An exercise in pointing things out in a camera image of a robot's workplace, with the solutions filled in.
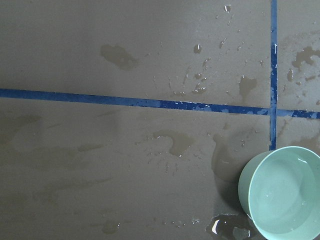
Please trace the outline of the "mint green bowl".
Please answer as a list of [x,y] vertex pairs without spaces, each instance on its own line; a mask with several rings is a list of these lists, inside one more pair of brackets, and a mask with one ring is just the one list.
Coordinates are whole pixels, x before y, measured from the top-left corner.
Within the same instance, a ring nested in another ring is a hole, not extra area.
[[320,157],[300,146],[260,153],[238,181],[242,209],[267,240],[320,235]]

